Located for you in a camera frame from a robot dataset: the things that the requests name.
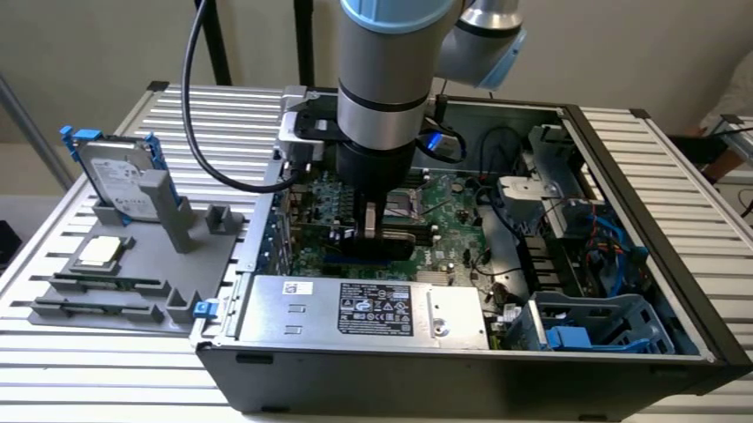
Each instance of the aluminum extrusion worktable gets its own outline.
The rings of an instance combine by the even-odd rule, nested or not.
[[[210,162],[234,179],[258,182],[278,132],[281,90],[196,86],[194,127]],[[584,108],[698,284],[753,358],[753,250],[749,228],[731,225],[728,205],[694,182],[697,173],[650,120],[628,110]],[[227,203],[249,217],[255,195],[225,187],[199,168],[183,137],[179,86],[147,91],[116,134],[160,138],[178,192],[194,209]],[[650,149],[657,167],[638,150]],[[30,301],[47,290],[95,224],[95,193],[84,178],[74,185],[0,278],[0,421],[274,421],[243,416],[226,403],[187,338],[138,331],[34,326]],[[673,219],[685,205],[692,222]],[[221,290],[235,283],[238,247]],[[713,258],[704,257],[715,249]],[[353,421],[287,416],[285,421]],[[753,420],[753,375],[704,397],[669,397],[626,421],[743,423]],[[410,421],[370,419],[369,421]]]

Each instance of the metal frame pole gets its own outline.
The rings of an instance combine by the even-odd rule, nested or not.
[[[214,81],[217,85],[233,85],[231,69],[227,63],[227,54],[225,52],[223,27],[221,26],[221,17],[217,13],[217,2],[206,0],[207,12],[203,19],[203,37],[207,41],[207,49],[210,50],[210,61],[213,62]],[[196,9],[202,4],[202,0],[194,0]]]
[[[298,79],[301,85],[314,84],[314,1],[293,0],[295,14],[295,45],[298,51]]]
[[[6,111],[11,115],[15,124],[24,133],[28,143],[35,148],[39,158],[47,165],[52,176],[58,180],[58,183],[63,189],[68,190],[74,185],[75,178],[68,172],[68,169],[60,160],[60,157],[55,153],[54,148],[47,143],[43,133],[36,128],[35,121],[32,117],[26,112],[24,106],[22,105],[19,99],[15,97],[14,90],[11,90],[11,85],[6,82],[3,74],[0,73],[0,103],[6,107]]]

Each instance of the sticker label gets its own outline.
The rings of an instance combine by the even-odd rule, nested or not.
[[[138,167],[122,160],[92,159],[91,163],[115,209],[132,219],[158,219],[152,200],[139,189]]]
[[[311,295],[314,293],[314,283],[301,280],[286,280],[282,285],[282,293],[286,295]]]
[[[347,335],[411,337],[411,287],[341,284],[338,330]]]

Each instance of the white label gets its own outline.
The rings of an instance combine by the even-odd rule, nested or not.
[[[282,286],[282,293],[286,295],[311,295],[314,293],[314,283],[290,280]]]
[[[139,189],[138,167],[122,160],[92,159],[91,163],[115,209],[132,219],[156,219],[152,200]]]

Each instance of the black metal pole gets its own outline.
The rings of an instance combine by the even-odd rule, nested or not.
[[[207,48],[210,50],[210,60],[213,62],[214,81],[217,85],[233,85],[231,70],[227,64],[227,55],[225,54],[223,27],[221,26],[221,17],[217,14],[217,2],[206,0],[207,12],[203,19],[203,36],[207,40]],[[194,0],[196,9],[202,0]]]
[[[301,85],[314,86],[314,0],[293,0]]]

